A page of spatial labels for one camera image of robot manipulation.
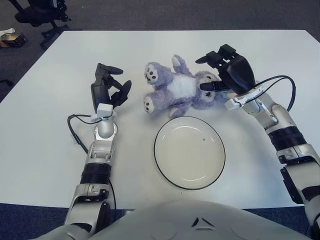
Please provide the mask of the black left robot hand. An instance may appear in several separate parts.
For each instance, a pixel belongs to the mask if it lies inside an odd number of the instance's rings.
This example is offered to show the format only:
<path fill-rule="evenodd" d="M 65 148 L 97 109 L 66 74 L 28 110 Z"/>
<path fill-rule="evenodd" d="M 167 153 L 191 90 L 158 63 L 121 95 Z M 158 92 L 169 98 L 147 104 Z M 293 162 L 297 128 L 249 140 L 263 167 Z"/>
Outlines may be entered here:
<path fill-rule="evenodd" d="M 132 87 L 132 81 L 124 84 L 114 79 L 113 75 L 123 74 L 123 70 L 114 66 L 98 63 L 95 71 L 95 81 L 91 84 L 91 96 L 94 111 L 97 112 L 99 104 L 121 106 L 127 99 Z"/>

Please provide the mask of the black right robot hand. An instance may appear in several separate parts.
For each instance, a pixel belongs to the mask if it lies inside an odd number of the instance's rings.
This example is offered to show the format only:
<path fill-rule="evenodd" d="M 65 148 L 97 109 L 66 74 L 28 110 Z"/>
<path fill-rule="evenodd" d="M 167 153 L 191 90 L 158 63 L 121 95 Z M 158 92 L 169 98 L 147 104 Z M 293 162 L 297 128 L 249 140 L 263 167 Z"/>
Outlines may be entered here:
<path fill-rule="evenodd" d="M 210 92 L 232 90 L 243 95 L 254 88 L 256 82 L 253 70 L 245 57 L 238 54 L 228 44 L 220 46 L 217 52 L 211 51 L 195 61 L 197 64 L 207 63 L 218 70 L 221 82 L 207 82 L 200 84 L 200 89 Z"/>

